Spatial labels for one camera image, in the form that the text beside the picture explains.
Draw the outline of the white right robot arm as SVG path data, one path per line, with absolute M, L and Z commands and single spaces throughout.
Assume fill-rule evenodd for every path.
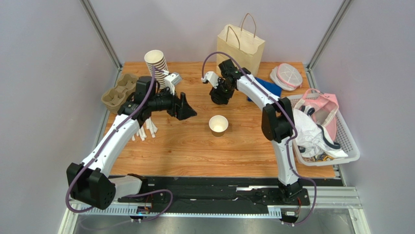
M 233 92 L 238 90 L 259 107 L 262 133 L 271 142 L 278 164 L 279 188 L 285 199 L 294 199 L 302 185 L 294 161 L 292 138 L 295 125 L 290 100 L 269 92 L 247 69 L 238 69 L 231 59 L 220 63 L 219 68 L 220 76 L 209 71 L 201 78 L 203 83 L 212 85 L 212 101 L 218 105 L 228 104 Z

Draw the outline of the single paper cup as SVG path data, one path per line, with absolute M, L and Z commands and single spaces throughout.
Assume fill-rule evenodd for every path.
M 222 137 L 228 129 L 228 119 L 222 115 L 216 115 L 210 118 L 208 125 L 213 136 Z

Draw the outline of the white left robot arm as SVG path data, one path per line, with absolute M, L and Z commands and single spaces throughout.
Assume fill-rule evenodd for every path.
M 175 92 L 175 85 L 182 78 L 178 73 L 165 77 L 166 88 L 156 91 L 155 79 L 140 77 L 135 91 L 117 112 L 115 121 L 102 141 L 80 164 L 71 163 L 66 175 L 69 188 L 66 205 L 72 212 L 69 199 L 73 198 L 90 205 L 91 208 L 104 210 L 113 200 L 136 195 L 145 182 L 142 176 L 128 174 L 124 177 L 109 178 L 111 169 L 130 139 L 141 129 L 152 112 L 166 111 L 178 120 L 197 115 L 190 107 L 185 93 Z

